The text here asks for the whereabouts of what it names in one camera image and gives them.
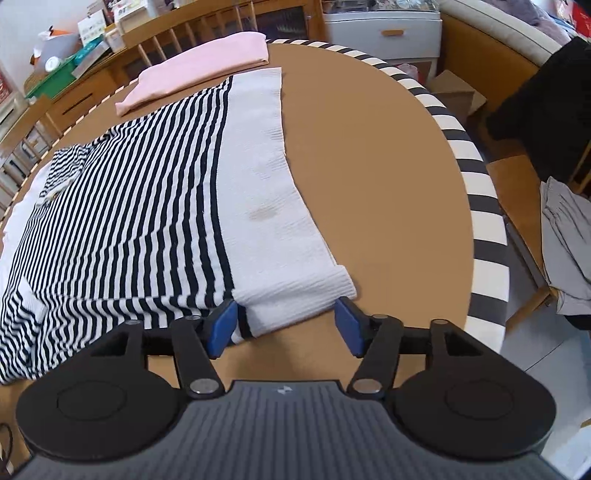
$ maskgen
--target white drawer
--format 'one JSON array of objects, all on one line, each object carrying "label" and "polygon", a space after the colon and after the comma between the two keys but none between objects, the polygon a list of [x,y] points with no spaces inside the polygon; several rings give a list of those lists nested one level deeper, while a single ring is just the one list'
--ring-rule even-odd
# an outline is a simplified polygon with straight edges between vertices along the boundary
[{"label": "white drawer", "polygon": [[[441,20],[422,18],[365,18],[327,22],[330,41],[382,60],[439,57]],[[384,36],[383,31],[403,31]]]}]

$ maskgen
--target cardboard box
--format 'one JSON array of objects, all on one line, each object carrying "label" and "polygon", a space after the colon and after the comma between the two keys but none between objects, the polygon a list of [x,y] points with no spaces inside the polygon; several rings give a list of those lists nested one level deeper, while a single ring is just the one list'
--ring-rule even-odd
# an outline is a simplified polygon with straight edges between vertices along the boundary
[{"label": "cardboard box", "polygon": [[462,124],[486,103],[481,93],[449,70],[444,70],[427,82],[427,88]]}]

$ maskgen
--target cream sofa cushion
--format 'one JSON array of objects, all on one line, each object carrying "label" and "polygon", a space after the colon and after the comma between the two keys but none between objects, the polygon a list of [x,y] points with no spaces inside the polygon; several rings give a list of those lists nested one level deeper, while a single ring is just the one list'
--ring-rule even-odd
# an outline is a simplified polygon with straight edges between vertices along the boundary
[{"label": "cream sofa cushion", "polygon": [[560,44],[537,28],[480,0],[439,0],[441,13],[457,18],[542,66]]}]

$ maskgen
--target white floor tile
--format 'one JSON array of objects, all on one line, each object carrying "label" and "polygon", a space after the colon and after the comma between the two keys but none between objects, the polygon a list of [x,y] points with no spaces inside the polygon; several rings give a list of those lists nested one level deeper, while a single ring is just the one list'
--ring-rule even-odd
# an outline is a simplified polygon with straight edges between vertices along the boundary
[{"label": "white floor tile", "polygon": [[[536,286],[528,275],[514,247],[509,244],[511,272],[507,317],[521,307],[535,292]],[[531,317],[518,324],[506,336],[501,355],[523,370],[527,370],[565,340],[578,335],[567,320],[556,315],[556,304],[541,306]]]},{"label": "white floor tile", "polygon": [[544,448],[549,458],[591,417],[591,341],[587,332],[566,340],[528,371],[552,393],[556,420]]}]

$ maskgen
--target pink folded cloth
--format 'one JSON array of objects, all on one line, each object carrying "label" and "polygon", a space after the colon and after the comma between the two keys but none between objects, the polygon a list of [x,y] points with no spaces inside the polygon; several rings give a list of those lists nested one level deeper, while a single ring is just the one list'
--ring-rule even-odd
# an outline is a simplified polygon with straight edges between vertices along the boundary
[{"label": "pink folded cloth", "polygon": [[166,97],[192,85],[269,63],[266,36],[240,32],[191,48],[139,74],[136,87],[115,104],[123,116],[142,103]]}]

